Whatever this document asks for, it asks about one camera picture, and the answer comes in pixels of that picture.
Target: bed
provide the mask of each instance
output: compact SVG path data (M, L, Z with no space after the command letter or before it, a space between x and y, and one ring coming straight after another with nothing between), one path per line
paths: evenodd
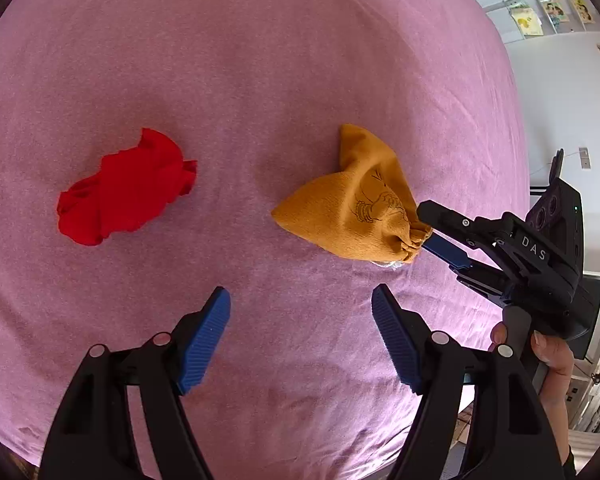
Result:
M215 478L361 479L392 460L418 399L371 290L387 283L479 348L500 312L428 253L383 269L276 226L274 206L336 171L343 123L397 152L418 202L528 209L514 80L474 0L13 0L0 19L0 440L39 463L92 344L138 346L222 285L231 321L184 398ZM59 193L144 126L198 160L193 191L95 248L62 236Z

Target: crumpled red fabric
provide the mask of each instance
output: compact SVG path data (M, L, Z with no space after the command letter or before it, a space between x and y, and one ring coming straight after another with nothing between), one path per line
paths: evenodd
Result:
M116 231L136 231L191 191L197 162L183 160L165 134L142 129L137 147L102 157L100 171L60 194L58 228L94 246Z

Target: person's arm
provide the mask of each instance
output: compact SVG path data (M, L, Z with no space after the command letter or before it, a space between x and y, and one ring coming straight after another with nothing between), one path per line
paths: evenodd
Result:
M498 323L491 330L491 341L497 345L504 344L506 340L507 327L504 323ZM570 453L569 417L565 397L569 391L573 372L573 352L562 339L545 336L539 332L534 332L531 348L536 357L549 367L538 396L554 432L560 460L564 464Z

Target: wrinkled fabric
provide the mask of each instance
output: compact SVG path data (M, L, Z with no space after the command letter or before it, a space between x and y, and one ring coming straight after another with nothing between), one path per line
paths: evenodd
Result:
M103 156L97 174L60 194L58 229L88 246L116 231L137 231L191 191L196 168L169 137L143 128L137 147Z
M135 348L222 285L231 319L182 398L214 478L356 480L395 457L418 398L373 288L476 348L502 313L425 251L382 269L276 225L277 204L337 169L344 123L394 150L417 203L528 211L509 59L475 0L14 0L0 19L0 439L38 462L91 345ZM198 161L196 185L85 250L58 232L58 195L144 126Z
M431 234L394 150L354 124L340 127L340 171L285 198L276 223L341 258L411 263Z

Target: power outlet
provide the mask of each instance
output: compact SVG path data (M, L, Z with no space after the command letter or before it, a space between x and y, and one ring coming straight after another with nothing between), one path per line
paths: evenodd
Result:
M589 150L587 148L578 148L580 152L580 165L583 170L591 169L591 159L589 158Z

